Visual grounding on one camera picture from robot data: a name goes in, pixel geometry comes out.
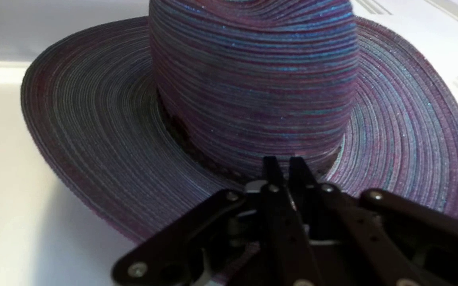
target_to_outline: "white surface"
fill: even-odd
[[[421,0],[380,0],[372,14],[359,3],[375,6],[375,0],[355,0],[356,12],[418,46],[458,100],[453,16]],[[0,0],[0,286],[113,284],[108,270],[132,243],[81,205],[41,160],[21,116],[19,82],[29,60],[56,39],[146,11],[146,0]]]

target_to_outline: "striped hat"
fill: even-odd
[[[453,95],[348,0],[153,0],[48,47],[22,113],[57,176],[134,240],[243,189],[264,155],[458,217]]]

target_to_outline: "purple hat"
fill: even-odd
[[[264,155],[458,217],[455,98],[348,0],[153,0],[46,49],[22,113],[59,178],[134,240],[243,189]]]

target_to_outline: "hat crown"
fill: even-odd
[[[358,71],[347,0],[156,0],[156,85],[212,160],[254,176],[261,159],[326,165],[340,146]]]

